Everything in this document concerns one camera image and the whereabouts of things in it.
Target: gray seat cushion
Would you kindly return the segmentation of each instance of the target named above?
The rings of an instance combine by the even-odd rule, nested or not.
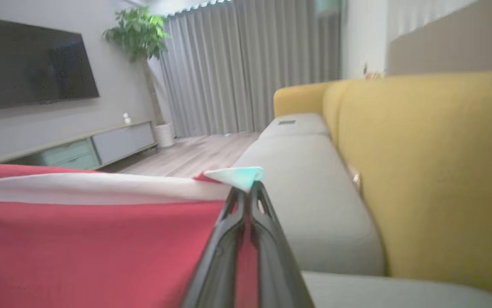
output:
[[[324,120],[318,113],[295,113],[274,119],[259,138],[287,135],[328,135]]]
[[[330,139],[264,138],[234,166],[261,166],[269,197],[302,270],[383,275],[371,217]]]
[[[492,294],[449,283],[303,272],[316,308],[492,308]]]

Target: television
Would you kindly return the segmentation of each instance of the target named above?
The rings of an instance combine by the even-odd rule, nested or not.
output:
[[[0,20],[0,109],[97,97],[82,35]]]

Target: green leaves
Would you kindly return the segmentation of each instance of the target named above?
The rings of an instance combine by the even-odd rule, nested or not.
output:
[[[103,37],[119,45],[130,55],[132,61],[137,58],[160,58],[166,51],[164,38],[164,18],[152,15],[147,7],[131,8],[115,13],[118,26],[106,30]]]

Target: floor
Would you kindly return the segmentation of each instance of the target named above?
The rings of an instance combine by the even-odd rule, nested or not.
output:
[[[232,166],[258,137],[258,133],[241,133],[181,138],[170,148],[148,150],[101,171],[192,178],[205,170]]]

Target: gray curtain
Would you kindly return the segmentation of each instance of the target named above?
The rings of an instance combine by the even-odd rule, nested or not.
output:
[[[262,131],[274,92],[339,78],[338,16],[313,0],[233,0],[170,16],[162,68],[177,136]]]

